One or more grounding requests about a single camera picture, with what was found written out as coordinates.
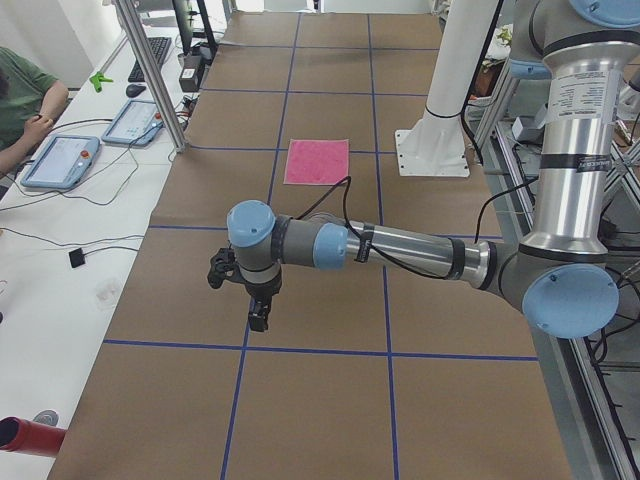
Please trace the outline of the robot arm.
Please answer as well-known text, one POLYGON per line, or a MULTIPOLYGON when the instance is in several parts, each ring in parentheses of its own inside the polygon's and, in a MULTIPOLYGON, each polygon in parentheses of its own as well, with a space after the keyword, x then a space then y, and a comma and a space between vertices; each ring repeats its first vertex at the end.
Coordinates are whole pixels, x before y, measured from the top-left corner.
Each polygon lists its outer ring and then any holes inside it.
POLYGON ((558 338, 596 332, 619 303, 598 226, 622 72, 638 52, 635 1, 517 3, 512 65, 551 76, 534 223, 517 245, 468 245, 311 211, 278 216, 247 200, 228 214, 229 245, 212 259, 209 284, 243 285, 252 299, 249 326, 262 332, 283 265, 329 270, 347 259, 379 261, 491 292, 558 338))

